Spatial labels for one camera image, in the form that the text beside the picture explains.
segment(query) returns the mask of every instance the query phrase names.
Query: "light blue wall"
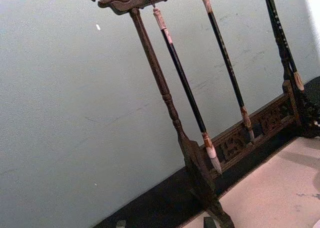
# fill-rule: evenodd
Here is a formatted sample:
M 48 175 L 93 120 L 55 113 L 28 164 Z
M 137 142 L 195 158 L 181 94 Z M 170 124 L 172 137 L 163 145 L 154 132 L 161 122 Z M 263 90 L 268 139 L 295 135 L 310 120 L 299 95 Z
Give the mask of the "light blue wall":
M 275 1 L 302 79 L 320 75 L 305 1 Z M 251 113 L 282 91 L 265 1 L 211 2 Z M 202 0 L 157 7 L 213 137 L 241 115 Z M 151 7 L 141 13 L 183 127 L 201 142 Z M 0 15 L 1 227 L 87 228 L 183 167 L 129 15 L 90 0 L 0 0 Z
M 308 4 L 308 12 L 311 25 L 314 32 L 314 39 L 317 45 L 318 53 L 320 50 L 320 3 L 319 0 L 306 0 Z

